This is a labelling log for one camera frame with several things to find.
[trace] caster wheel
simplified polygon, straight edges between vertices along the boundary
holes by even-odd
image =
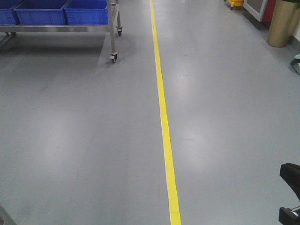
[[[111,59],[112,63],[116,63],[116,61],[118,59],[118,55],[112,55],[112,56],[110,56],[110,59]]]
[[[122,28],[118,28],[118,34],[119,34],[119,36],[122,35]]]

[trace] gray epoxy floor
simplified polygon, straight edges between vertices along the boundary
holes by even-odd
[[[154,0],[182,224],[276,224],[296,206],[300,77],[223,0]],[[150,5],[108,35],[20,34],[0,53],[0,203],[18,225],[169,224]]]
[[[222,0],[155,3],[182,224],[278,224],[299,205],[279,176],[300,164],[298,52]]]
[[[0,53],[0,203],[18,225],[169,223],[149,2],[121,16],[116,65],[108,34]]]

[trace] plastic crate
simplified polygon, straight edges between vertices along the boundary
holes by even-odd
[[[22,25],[64,25],[67,3],[67,0],[25,0],[14,10]]]
[[[106,0],[71,0],[65,12],[69,25],[108,25]]]
[[[0,0],[0,25],[16,25],[19,23],[14,7],[20,0]]]

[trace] planter pot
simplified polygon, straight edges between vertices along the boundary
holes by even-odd
[[[300,19],[299,0],[277,0],[267,43],[285,47]]]

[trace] stainless steel cart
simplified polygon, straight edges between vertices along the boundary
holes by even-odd
[[[107,0],[109,24],[108,25],[0,25],[0,32],[5,32],[6,36],[0,40],[0,48],[5,45],[18,32],[109,32],[111,37],[112,50],[110,52],[110,59],[115,63],[118,58],[118,51],[116,50],[114,38],[114,22],[117,19],[117,31],[119,36],[122,34],[122,26],[120,20],[120,5],[119,0]]]

